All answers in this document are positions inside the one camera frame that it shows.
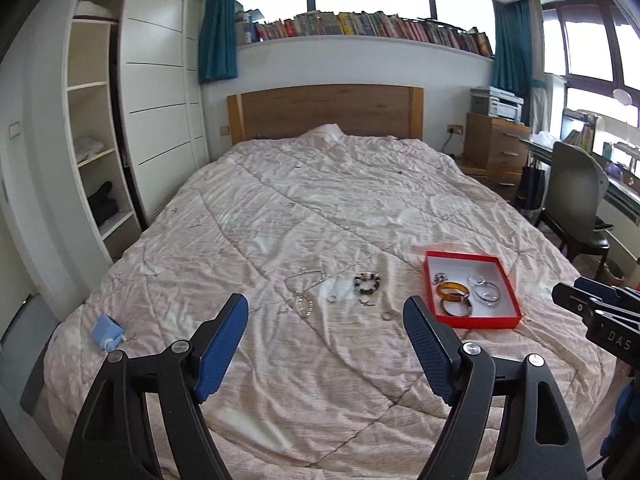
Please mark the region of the silver twisted bangle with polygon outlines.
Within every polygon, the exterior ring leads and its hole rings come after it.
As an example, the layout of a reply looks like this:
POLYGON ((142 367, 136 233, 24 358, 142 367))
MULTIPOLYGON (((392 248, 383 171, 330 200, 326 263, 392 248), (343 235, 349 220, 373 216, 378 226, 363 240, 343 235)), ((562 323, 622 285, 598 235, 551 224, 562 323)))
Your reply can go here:
POLYGON ((501 299, 500 289, 491 282, 481 282, 472 287, 475 297, 485 304, 496 304, 501 299))

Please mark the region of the thin metal wire bangle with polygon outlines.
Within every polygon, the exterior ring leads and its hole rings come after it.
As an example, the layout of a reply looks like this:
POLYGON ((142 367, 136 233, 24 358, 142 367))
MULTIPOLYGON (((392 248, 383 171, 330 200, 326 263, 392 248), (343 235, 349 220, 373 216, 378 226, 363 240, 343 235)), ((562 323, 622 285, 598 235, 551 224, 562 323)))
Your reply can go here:
POLYGON ((468 283, 471 287, 490 286, 496 288, 497 285, 491 281, 486 280, 481 275, 471 275, 468 277, 468 283))

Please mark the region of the dark translucent brown bangle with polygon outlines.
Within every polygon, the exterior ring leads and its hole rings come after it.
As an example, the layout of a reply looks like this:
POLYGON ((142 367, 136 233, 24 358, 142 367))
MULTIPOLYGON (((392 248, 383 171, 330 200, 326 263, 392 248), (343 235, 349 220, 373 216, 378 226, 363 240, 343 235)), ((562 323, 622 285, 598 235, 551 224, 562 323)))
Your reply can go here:
POLYGON ((473 306, 468 297, 451 301, 442 299, 439 301, 442 312, 454 318, 469 318, 473 313, 473 306))

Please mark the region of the amber orange bangle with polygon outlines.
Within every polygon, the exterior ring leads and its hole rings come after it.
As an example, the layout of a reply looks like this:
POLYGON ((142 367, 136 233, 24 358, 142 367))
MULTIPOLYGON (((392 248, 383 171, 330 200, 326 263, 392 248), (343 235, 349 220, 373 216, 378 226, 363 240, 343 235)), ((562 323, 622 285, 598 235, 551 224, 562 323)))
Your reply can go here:
POLYGON ((435 292, 439 299, 449 302, 465 302, 469 300, 469 289, 457 282, 442 282, 436 285, 435 292))

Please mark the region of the red jewelry box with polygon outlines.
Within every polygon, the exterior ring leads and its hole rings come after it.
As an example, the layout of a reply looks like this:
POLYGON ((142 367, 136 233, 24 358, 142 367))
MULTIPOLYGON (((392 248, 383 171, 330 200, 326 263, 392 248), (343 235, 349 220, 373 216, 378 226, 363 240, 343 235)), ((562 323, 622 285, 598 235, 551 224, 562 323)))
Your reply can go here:
POLYGON ((520 305, 497 257, 428 250, 423 267, 426 279, 425 302, 437 321, 466 330, 513 330, 521 321, 520 305), (442 312, 439 296, 435 292, 436 285, 433 284, 434 275, 438 272, 448 275, 447 282, 457 282, 469 289, 469 300, 473 306, 473 313, 469 318, 454 318, 442 312), (471 275, 481 275, 495 283, 500 289, 500 301, 485 304, 478 300, 468 283, 471 275))

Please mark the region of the blue plug adapter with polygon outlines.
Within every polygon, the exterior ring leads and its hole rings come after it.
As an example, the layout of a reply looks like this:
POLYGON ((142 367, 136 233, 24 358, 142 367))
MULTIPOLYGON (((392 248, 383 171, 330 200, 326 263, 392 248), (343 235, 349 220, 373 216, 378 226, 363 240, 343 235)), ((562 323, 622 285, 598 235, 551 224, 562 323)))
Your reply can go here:
POLYGON ((104 352, 116 350, 126 339, 126 330, 107 314, 101 314, 91 332, 91 338, 104 352))

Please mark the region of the grey office chair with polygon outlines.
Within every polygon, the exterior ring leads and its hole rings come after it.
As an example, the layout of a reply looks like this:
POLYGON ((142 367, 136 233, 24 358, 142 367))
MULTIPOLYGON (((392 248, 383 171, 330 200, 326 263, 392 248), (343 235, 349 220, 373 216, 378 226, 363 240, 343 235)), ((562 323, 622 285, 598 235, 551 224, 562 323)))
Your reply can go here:
POLYGON ((595 280, 603 274, 611 248, 608 233, 614 229, 598 216, 607 190, 608 176, 591 155, 572 144, 553 145, 547 193, 535 226, 543 223, 559 237, 569 262, 579 255, 599 256, 595 280))

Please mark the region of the black shopping bag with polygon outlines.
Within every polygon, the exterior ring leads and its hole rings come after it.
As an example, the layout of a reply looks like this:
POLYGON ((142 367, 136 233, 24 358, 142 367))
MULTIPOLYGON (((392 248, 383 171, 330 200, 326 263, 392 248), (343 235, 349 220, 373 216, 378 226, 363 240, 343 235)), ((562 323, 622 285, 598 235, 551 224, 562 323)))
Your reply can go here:
POLYGON ((535 159, 522 170, 514 198, 514 207, 519 210, 538 210, 542 206, 546 189, 546 173, 535 159))

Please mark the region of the wooden drawer nightstand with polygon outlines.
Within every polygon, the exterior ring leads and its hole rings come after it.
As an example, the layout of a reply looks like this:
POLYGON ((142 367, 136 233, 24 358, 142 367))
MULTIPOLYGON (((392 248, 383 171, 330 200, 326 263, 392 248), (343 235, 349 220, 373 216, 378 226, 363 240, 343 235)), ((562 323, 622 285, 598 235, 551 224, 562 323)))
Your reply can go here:
POLYGON ((459 169, 508 203, 513 203, 528 151, 527 126, 505 119, 466 114, 464 148, 457 161, 459 169))

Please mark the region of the white printer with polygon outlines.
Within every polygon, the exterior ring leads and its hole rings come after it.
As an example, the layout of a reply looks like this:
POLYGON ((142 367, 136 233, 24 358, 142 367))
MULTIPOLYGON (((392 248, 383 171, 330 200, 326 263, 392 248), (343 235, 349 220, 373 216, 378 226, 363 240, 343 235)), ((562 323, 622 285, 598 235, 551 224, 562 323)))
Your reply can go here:
POLYGON ((471 112, 520 124, 524 100, 512 92, 495 87, 471 89, 471 112))

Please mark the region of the black folded clothes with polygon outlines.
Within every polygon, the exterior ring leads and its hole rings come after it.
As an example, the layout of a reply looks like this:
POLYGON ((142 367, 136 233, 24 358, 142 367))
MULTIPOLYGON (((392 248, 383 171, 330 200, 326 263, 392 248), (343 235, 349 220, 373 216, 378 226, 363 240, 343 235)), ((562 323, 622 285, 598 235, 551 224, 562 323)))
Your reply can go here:
POLYGON ((89 208, 98 228, 119 212, 117 200, 111 198, 112 191, 113 183, 105 181, 95 193, 88 197, 89 208))

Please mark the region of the right teal curtain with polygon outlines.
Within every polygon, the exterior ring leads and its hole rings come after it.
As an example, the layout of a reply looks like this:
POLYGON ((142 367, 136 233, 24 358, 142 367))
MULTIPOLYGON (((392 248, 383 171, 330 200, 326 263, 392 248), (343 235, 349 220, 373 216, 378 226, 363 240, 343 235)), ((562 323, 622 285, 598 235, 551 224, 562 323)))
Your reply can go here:
POLYGON ((527 0, 494 1, 496 48, 491 85, 524 100, 521 121, 530 125, 533 81, 532 19, 527 0))

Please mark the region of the teal curtain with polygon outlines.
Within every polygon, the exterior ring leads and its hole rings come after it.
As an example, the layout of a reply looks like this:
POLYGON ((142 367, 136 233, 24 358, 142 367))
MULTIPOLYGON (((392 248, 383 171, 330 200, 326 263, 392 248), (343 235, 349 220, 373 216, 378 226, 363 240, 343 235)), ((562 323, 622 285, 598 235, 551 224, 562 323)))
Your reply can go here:
POLYGON ((524 100, 521 121, 530 125, 533 81, 532 19, 527 0, 494 1, 496 48, 491 85, 524 100))
POLYGON ((200 84, 212 84, 237 76, 235 0, 205 0, 205 13, 198 40, 200 84))

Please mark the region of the pink quilted bedspread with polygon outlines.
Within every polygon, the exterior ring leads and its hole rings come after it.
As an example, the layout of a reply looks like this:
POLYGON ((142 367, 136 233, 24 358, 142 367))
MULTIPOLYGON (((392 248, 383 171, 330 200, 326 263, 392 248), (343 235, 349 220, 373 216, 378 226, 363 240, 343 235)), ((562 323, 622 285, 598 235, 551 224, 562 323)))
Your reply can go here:
POLYGON ((250 304, 238 351, 202 407, 237 479, 413 479, 448 414, 401 321, 425 292, 428 250, 497 257, 522 312, 469 330, 493 356, 543 356, 578 429, 614 358, 551 298, 577 271, 496 193, 417 140, 334 125, 237 145, 180 188, 58 326, 44 358, 51 417, 72 432, 104 355, 101 314, 146 356, 189 338, 235 292, 250 304))

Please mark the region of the wooden headboard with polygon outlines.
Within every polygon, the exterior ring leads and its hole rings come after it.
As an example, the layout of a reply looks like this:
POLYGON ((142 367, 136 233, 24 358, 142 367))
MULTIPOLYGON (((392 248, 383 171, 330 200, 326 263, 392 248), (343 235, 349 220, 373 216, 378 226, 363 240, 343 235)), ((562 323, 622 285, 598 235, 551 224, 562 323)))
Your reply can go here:
POLYGON ((311 84, 228 96, 231 141, 280 140, 335 124, 350 136, 423 138, 424 90, 393 84, 311 84))

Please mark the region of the white wardrobe with shelves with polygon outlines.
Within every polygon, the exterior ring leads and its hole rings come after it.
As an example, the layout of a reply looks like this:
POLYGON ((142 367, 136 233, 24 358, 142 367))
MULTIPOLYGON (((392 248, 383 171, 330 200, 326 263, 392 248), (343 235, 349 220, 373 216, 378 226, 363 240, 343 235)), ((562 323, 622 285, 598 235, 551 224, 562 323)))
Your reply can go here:
POLYGON ((89 222, 108 262, 209 161, 198 85, 203 0, 76 0, 67 48, 68 133, 89 222), (119 212, 99 228, 105 182, 119 212))

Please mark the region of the left teal curtain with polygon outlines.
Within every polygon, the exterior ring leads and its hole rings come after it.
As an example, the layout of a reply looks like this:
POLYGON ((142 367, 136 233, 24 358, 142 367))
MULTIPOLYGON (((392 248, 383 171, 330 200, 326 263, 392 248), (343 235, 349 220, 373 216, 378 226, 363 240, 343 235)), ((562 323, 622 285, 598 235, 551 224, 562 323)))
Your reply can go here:
POLYGON ((198 40, 200 84, 212 84, 237 76, 235 0, 205 0, 205 13, 198 40))

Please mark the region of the row of books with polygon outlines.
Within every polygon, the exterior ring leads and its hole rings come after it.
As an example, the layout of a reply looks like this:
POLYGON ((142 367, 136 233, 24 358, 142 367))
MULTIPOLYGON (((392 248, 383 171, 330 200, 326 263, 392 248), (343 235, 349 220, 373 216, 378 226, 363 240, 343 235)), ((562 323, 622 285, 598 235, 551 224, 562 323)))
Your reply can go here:
POLYGON ((382 11, 319 12, 309 11, 268 23, 238 21, 238 44, 317 36, 376 37, 436 44, 483 58, 493 58, 494 49, 486 32, 476 27, 463 29, 430 18, 401 18, 382 11))

